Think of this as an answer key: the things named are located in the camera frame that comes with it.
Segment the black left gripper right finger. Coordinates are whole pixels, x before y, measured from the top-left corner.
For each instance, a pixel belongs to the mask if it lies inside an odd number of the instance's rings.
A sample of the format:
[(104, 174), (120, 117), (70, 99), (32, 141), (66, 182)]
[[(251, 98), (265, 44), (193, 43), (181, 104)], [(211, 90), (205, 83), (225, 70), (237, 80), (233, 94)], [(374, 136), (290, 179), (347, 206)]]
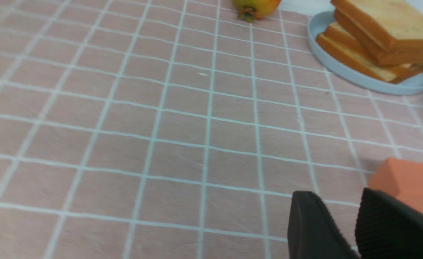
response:
[(423, 214), (383, 191), (366, 187), (355, 240), (363, 259), (423, 259)]

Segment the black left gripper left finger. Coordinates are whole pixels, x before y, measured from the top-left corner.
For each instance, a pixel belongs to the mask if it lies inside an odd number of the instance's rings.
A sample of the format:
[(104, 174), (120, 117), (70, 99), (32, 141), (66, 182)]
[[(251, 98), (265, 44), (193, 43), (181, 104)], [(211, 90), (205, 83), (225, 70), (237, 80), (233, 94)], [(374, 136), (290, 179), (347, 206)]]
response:
[(359, 259), (322, 199), (311, 191), (292, 194), (287, 229), (290, 259)]

